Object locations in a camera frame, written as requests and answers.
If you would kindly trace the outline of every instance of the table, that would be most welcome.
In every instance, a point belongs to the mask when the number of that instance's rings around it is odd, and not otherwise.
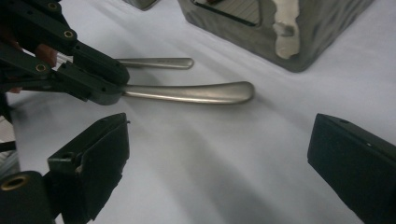
[[[78,39],[113,58],[195,60],[187,71],[129,69],[132,84],[256,87],[244,105],[9,94],[21,169],[41,174],[47,157],[96,120],[126,113],[131,158],[94,223],[361,223],[306,153],[317,113],[396,144],[394,0],[375,1],[298,74],[187,23],[177,1],[145,12],[121,0],[61,4]]]

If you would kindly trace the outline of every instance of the metal utensil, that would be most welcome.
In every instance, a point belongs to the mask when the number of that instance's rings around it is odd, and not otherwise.
[[[189,69],[194,65],[194,60],[191,58],[142,58],[116,60],[129,67]]]
[[[254,95],[254,86],[246,81],[205,86],[126,86],[124,90],[124,96],[217,105],[241,104]]]

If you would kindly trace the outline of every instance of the white table surface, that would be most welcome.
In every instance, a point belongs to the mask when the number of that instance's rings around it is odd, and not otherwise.
[[[176,0],[145,12],[121,0],[61,4],[78,39],[113,58],[195,60],[187,71],[130,69],[131,83],[256,86],[244,105],[9,94],[21,168],[42,174],[96,120],[126,113],[131,159],[94,223],[361,223],[306,154],[317,113],[396,144],[396,1],[375,1],[300,74],[187,23]]]

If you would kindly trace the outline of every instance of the brass screw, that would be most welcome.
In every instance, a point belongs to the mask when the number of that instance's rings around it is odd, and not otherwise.
[[[28,175],[16,175],[1,185],[1,190],[13,190],[18,189],[25,185],[29,180]]]
[[[52,9],[52,10],[58,9],[58,6],[57,6],[55,3],[49,3],[49,4],[48,4],[48,7],[49,7],[50,9]]]
[[[46,65],[41,64],[41,63],[38,64],[38,65],[35,67],[35,70],[36,70],[37,72],[44,72],[46,69],[47,69]]]
[[[67,37],[67,38],[71,38],[71,37],[73,37],[74,35],[73,35],[73,32],[71,32],[71,31],[65,31],[65,32],[64,32],[64,36]]]

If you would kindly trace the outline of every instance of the silver utensil handle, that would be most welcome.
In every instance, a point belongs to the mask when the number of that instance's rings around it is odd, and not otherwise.
[[[249,82],[234,82],[206,86],[126,86],[124,96],[180,101],[199,104],[241,104],[254,95]]]
[[[191,58],[143,58],[116,60],[129,67],[189,69],[194,65],[194,60]]]

